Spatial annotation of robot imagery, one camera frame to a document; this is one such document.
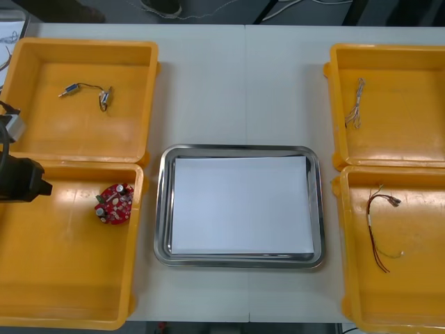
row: shoe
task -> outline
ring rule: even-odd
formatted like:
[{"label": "shoe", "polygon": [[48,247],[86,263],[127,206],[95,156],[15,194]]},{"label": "shoe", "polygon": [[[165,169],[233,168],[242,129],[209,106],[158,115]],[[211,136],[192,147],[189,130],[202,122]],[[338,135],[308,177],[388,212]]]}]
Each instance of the shoe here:
[{"label": "shoe", "polygon": [[179,0],[140,0],[141,6],[168,19],[177,18],[182,11]]}]

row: electronic component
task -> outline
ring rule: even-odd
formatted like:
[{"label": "electronic component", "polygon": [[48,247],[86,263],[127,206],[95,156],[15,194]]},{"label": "electronic component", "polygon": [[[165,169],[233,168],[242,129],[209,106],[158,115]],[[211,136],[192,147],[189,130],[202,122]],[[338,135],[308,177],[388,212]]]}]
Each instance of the electronic component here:
[{"label": "electronic component", "polygon": [[382,269],[382,271],[384,273],[389,273],[388,268],[385,267],[385,265],[383,264],[382,260],[378,256],[378,253],[380,253],[380,254],[382,254],[382,255],[384,255],[386,257],[390,257],[391,259],[396,259],[396,258],[401,257],[403,255],[403,251],[400,252],[397,255],[388,255],[386,252],[383,252],[383,251],[381,251],[379,249],[379,247],[377,245],[377,241],[375,240],[375,237],[374,237],[373,228],[372,228],[372,224],[371,224],[371,203],[377,197],[381,197],[381,198],[384,198],[385,200],[387,200],[388,203],[391,204],[393,207],[398,207],[402,203],[402,201],[399,200],[398,198],[395,198],[395,197],[390,196],[390,195],[380,194],[379,192],[382,190],[382,188],[383,188],[383,184],[380,185],[379,189],[374,194],[369,196],[368,202],[366,203],[366,220],[368,221],[368,230],[369,230],[369,236],[371,238],[371,245],[373,247],[373,254],[374,254],[375,263],[377,264],[377,266],[380,269]]},{"label": "electronic component", "polygon": [[359,129],[362,125],[362,120],[360,119],[360,99],[362,98],[363,88],[366,84],[363,78],[359,78],[359,88],[357,89],[355,105],[351,109],[350,113],[345,117],[345,126],[348,127],[350,122],[354,123],[354,128]]},{"label": "electronic component", "polygon": [[65,95],[69,95],[69,94],[74,94],[79,89],[80,89],[79,84],[78,83],[74,83],[74,84],[68,86],[67,88],[65,88],[63,93],[59,94],[59,97],[62,97],[62,96],[65,96]]},{"label": "electronic component", "polygon": [[79,82],[79,83],[74,83],[65,88],[65,90],[61,94],[59,94],[59,97],[75,94],[80,90],[82,86],[89,88],[97,88],[101,90],[99,93],[99,108],[101,111],[106,111],[106,109],[111,103],[113,87],[110,87],[108,90],[104,90],[101,86],[90,85],[89,83]]},{"label": "electronic component", "polygon": [[130,218],[134,190],[126,183],[114,184],[96,196],[96,216],[102,223],[122,224]]}]

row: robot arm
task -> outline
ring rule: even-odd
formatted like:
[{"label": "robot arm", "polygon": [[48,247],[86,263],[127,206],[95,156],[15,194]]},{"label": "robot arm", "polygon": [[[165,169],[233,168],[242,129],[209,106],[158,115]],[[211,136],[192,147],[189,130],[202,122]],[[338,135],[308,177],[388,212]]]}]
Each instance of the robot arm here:
[{"label": "robot arm", "polygon": [[9,144],[19,139],[25,125],[20,110],[2,101],[0,105],[6,110],[0,115],[0,202],[31,202],[38,195],[51,195],[52,185],[42,180],[45,171],[38,162],[9,155]]}]

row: wire bundle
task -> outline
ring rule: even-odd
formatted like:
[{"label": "wire bundle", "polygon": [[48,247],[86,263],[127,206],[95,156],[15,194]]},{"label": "wire bundle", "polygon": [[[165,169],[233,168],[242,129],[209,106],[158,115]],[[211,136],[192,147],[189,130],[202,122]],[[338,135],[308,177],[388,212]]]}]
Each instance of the wire bundle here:
[{"label": "wire bundle", "polygon": [[398,257],[403,255],[403,252],[400,252],[398,255],[388,255],[385,252],[382,252],[378,248],[377,243],[375,242],[375,237],[374,237],[374,234],[373,234],[373,229],[372,229],[372,224],[371,224],[371,203],[376,198],[381,197],[381,198],[384,198],[385,200],[387,200],[388,203],[391,204],[393,207],[398,207],[402,203],[402,201],[399,200],[398,198],[395,198],[395,197],[390,196],[390,195],[380,194],[379,192],[382,190],[382,188],[383,188],[383,184],[380,185],[379,189],[373,195],[369,196],[368,202],[366,203],[366,218],[368,220],[368,230],[369,230],[369,236],[371,238],[371,244],[372,244],[372,247],[373,247],[373,254],[374,254],[375,263],[378,265],[378,267],[380,269],[382,269],[382,271],[384,273],[389,273],[388,268],[383,264],[383,262],[380,259],[378,253],[383,254],[384,256],[387,256],[387,257],[390,257],[390,258],[398,258]]}]

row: gray floor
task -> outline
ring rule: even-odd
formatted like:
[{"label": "gray floor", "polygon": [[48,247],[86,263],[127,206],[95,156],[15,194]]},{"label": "gray floor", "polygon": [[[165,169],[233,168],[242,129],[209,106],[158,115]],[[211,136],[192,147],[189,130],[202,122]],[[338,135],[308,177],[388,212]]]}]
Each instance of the gray floor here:
[{"label": "gray floor", "polygon": [[[148,13],[140,6],[140,0],[78,0],[82,4],[96,7],[106,16],[107,23],[116,24],[251,24],[268,3],[268,0],[235,0],[221,8],[212,16],[190,19],[163,19],[153,13]],[[213,13],[230,0],[180,0],[183,8],[181,17],[190,15],[201,16]],[[371,0],[364,11],[360,26],[384,26],[398,0]],[[441,0],[434,0],[428,14],[420,23],[429,26],[440,5]],[[270,12],[287,5],[289,2],[279,2]],[[340,5],[321,5],[311,0],[302,0],[276,17],[263,24],[275,25],[313,25],[339,26],[349,9],[349,3]],[[0,0],[0,8],[16,8],[11,0]]]}]

